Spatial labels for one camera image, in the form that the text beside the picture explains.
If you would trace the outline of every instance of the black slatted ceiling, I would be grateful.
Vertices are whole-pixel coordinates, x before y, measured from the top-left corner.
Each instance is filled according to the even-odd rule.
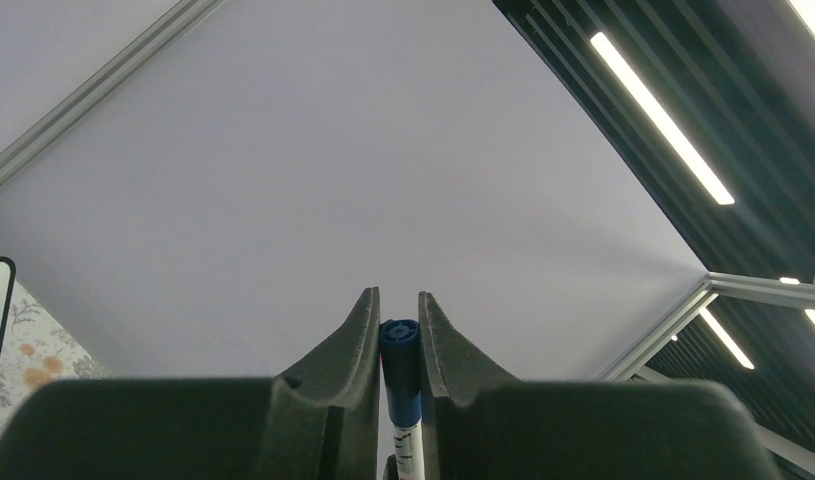
[[[716,1],[495,1],[708,269],[813,278],[815,125]],[[782,11],[775,1],[784,0],[751,5]],[[708,161],[735,205],[713,201],[627,95],[590,45],[599,31]],[[815,452],[815,328],[804,312],[729,298],[710,310],[754,370],[740,366],[700,320],[649,366],[727,385],[758,423]]]

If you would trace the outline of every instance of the marker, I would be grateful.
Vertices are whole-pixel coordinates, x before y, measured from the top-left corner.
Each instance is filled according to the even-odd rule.
[[[424,480],[419,322],[387,320],[381,325],[379,343],[398,477]]]

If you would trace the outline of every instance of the floral wallpaper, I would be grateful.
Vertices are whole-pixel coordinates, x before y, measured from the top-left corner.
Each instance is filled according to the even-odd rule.
[[[0,434],[21,403],[43,385],[104,376],[104,368],[16,283],[0,358]]]

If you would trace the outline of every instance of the white ceiling panel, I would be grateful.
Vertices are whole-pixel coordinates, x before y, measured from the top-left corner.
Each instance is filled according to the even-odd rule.
[[[0,254],[136,375],[277,373],[379,285],[592,378],[705,274],[488,1],[227,1],[0,189]]]

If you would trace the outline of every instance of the aluminum ceiling frame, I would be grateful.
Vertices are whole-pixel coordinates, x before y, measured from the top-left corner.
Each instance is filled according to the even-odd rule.
[[[224,0],[180,0],[0,153],[0,186],[36,159],[145,63],[206,18]]]
[[[670,341],[672,335],[681,331],[702,308],[719,295],[783,307],[815,309],[815,285],[789,285],[778,280],[711,272],[698,288],[664,316],[599,378],[606,381],[625,381],[636,375],[649,382],[672,381],[646,367],[645,364]],[[815,475],[815,453],[760,425],[757,428],[766,448]]]
[[[789,285],[778,280],[711,272],[599,379],[625,381],[638,374],[672,335],[680,332],[719,295],[782,307],[815,309],[815,285]]]

